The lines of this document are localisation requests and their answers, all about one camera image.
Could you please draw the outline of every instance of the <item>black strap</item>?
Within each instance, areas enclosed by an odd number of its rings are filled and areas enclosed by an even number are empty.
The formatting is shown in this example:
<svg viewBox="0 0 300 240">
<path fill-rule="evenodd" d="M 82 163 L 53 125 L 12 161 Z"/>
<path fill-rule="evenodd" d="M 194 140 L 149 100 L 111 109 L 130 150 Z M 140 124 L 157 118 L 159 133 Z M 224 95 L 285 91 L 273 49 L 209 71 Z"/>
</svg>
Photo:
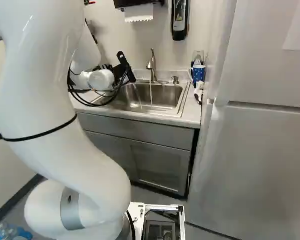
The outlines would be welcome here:
<svg viewBox="0 0 300 240">
<path fill-rule="evenodd" d="M 75 114 L 75 116 L 69 120 L 68 122 L 56 127 L 56 128 L 53 128 L 51 130 L 48 130 L 48 131 L 45 131 L 44 133 L 39 133 L 39 134 L 35 134 L 35 135 L 32 135 L 32 136 L 27 136 L 27 137 L 21 137 L 21 138 L 5 138 L 2 136 L 2 134 L 0 134 L 0 140 L 5 140 L 7 142 L 22 142 L 22 141 L 27 141 L 27 140 L 31 140 L 31 139 L 37 139 L 37 138 L 40 138 L 40 137 L 43 137 L 43 136 L 46 136 L 48 134 L 51 134 L 51 133 L 54 133 L 62 128 L 65 128 L 67 125 L 70 125 L 72 122 L 74 122 L 74 120 L 76 119 L 78 115 Z"/>
</svg>

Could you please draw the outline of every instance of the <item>gray floor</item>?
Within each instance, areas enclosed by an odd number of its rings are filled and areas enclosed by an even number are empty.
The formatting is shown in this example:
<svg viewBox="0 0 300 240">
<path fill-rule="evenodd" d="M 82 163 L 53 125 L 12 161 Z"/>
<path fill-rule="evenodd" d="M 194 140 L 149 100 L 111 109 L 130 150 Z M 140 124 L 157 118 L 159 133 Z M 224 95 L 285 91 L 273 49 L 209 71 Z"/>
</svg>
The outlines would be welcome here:
<svg viewBox="0 0 300 240">
<path fill-rule="evenodd" d="M 25 201 L 26 199 L 23 199 L 17 206 L 15 206 L 15 208 L 6 216 L 5 220 L 11 224 L 13 223 L 15 225 L 22 226 L 25 230 L 32 232 L 24 219 L 23 211 L 24 211 Z M 140 203 L 143 202 L 146 204 L 186 205 L 186 203 L 183 201 L 176 200 L 158 193 L 153 193 L 151 191 L 139 187 L 135 187 L 135 186 L 132 187 L 132 201 L 140 202 Z M 34 235 L 34 240 L 50 240 L 49 238 L 39 236 L 35 233 L 33 233 L 33 235 Z M 193 228 L 188 225 L 185 226 L 185 236 L 187 240 L 226 240 L 226 238 L 214 234 L 210 234 L 206 231 L 202 231 L 200 229 Z"/>
</svg>

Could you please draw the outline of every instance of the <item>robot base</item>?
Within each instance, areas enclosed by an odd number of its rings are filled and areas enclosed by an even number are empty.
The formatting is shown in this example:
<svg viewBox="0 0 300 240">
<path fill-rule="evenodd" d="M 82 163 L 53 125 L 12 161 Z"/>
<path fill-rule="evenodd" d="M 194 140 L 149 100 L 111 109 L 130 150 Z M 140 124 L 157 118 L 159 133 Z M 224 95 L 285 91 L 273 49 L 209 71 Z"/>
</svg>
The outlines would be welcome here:
<svg viewBox="0 0 300 240">
<path fill-rule="evenodd" d="M 182 205 L 131 202 L 128 211 L 134 221 L 135 240 L 185 240 Z M 131 232 L 127 239 L 132 240 Z"/>
</svg>

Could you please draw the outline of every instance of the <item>water stream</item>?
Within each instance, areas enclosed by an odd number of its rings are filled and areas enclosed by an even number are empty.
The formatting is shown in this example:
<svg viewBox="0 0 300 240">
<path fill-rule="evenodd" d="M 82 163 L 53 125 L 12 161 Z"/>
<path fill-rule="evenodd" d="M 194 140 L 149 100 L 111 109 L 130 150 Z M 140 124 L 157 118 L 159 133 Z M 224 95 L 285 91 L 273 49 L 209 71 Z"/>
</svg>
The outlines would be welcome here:
<svg viewBox="0 0 300 240">
<path fill-rule="evenodd" d="M 151 100 L 151 106 L 153 106 L 153 100 L 152 100 L 152 81 L 150 80 L 150 100 Z"/>
<path fill-rule="evenodd" d="M 139 100 L 139 106 L 140 106 L 140 109 L 142 109 L 142 105 L 141 105 L 141 98 L 140 98 L 139 91 L 138 91 L 138 89 L 136 88 L 136 85 L 135 85 L 135 83 L 133 83 L 132 85 L 133 85 L 133 88 L 134 88 L 134 91 L 135 91 L 136 97 L 137 97 L 137 98 L 138 98 L 138 100 Z"/>
</svg>

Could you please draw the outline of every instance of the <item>paper towel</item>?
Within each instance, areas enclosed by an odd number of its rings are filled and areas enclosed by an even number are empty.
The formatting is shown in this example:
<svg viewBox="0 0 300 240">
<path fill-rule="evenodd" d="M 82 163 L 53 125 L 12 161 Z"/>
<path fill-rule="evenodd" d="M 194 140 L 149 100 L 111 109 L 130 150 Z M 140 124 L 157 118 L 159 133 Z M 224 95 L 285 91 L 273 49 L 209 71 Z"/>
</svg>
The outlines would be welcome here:
<svg viewBox="0 0 300 240">
<path fill-rule="evenodd" d="M 153 4 L 126 7 L 124 15 L 126 23 L 153 20 Z"/>
</svg>

